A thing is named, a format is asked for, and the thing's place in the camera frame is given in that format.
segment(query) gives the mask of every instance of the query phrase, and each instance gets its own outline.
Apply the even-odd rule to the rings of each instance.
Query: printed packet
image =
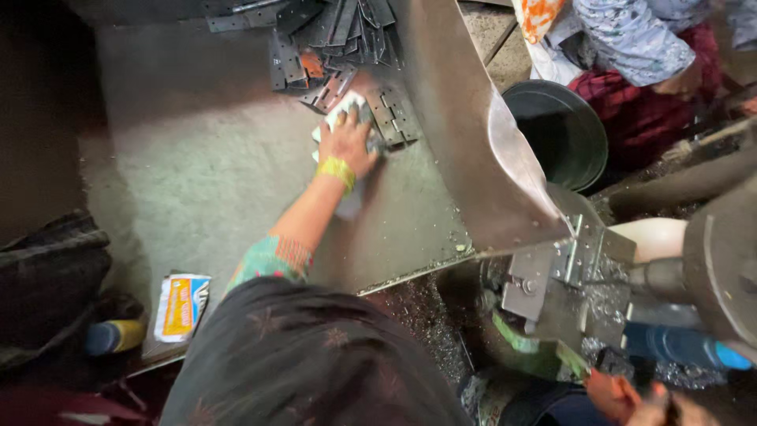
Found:
[[[210,294],[210,277],[174,274],[163,280],[155,320],[155,339],[176,343],[187,340],[202,315]]]

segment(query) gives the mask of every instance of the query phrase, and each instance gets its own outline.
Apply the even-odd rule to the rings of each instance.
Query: yellow bangle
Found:
[[[344,183],[344,195],[347,196],[352,192],[355,186],[355,172],[352,171],[345,160],[336,157],[328,157],[325,161],[318,163],[316,176],[328,174],[337,177]]]

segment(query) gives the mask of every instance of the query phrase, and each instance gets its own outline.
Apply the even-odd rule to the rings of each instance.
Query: black bucket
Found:
[[[547,180],[587,189],[607,164],[607,135],[597,113],[567,87],[526,80],[502,92]]]

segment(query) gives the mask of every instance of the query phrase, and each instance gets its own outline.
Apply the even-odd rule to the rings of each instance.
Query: floral printed shirt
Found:
[[[734,48],[757,48],[757,0],[725,0]],[[597,64],[617,69],[634,86],[659,83],[688,67],[696,55],[676,34],[704,22],[709,0],[573,0],[547,38],[555,46],[584,31]]]
[[[239,284],[255,277],[284,277],[292,281],[306,280],[313,256],[297,241],[285,236],[266,236],[255,243],[239,262],[228,293]]]

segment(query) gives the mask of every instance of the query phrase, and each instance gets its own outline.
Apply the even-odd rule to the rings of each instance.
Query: red plaid fabric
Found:
[[[678,37],[695,51],[702,65],[699,99],[685,102],[658,95],[651,86],[631,85],[617,70],[589,70],[568,85],[600,116],[609,140],[609,160],[617,168],[633,170],[655,161],[682,138],[683,128],[693,121],[693,102],[708,105],[715,98],[722,77],[712,28],[701,23]]]

